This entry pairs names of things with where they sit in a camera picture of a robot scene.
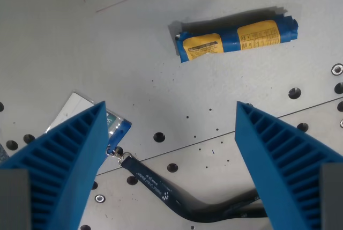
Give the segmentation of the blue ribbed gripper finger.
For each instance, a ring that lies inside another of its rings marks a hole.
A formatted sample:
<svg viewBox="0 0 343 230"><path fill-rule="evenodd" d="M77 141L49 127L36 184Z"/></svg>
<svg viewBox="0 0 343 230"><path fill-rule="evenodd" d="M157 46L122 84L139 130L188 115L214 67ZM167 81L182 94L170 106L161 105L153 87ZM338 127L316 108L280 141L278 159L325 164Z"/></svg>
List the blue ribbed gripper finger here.
<svg viewBox="0 0 343 230"><path fill-rule="evenodd" d="M274 229L322 229L319 172L342 156L298 128L237 102L235 141Z"/></svg>
<svg viewBox="0 0 343 230"><path fill-rule="evenodd" d="M78 229L108 140L103 101L44 133L1 164L1 169L28 171L33 229Z"/></svg>

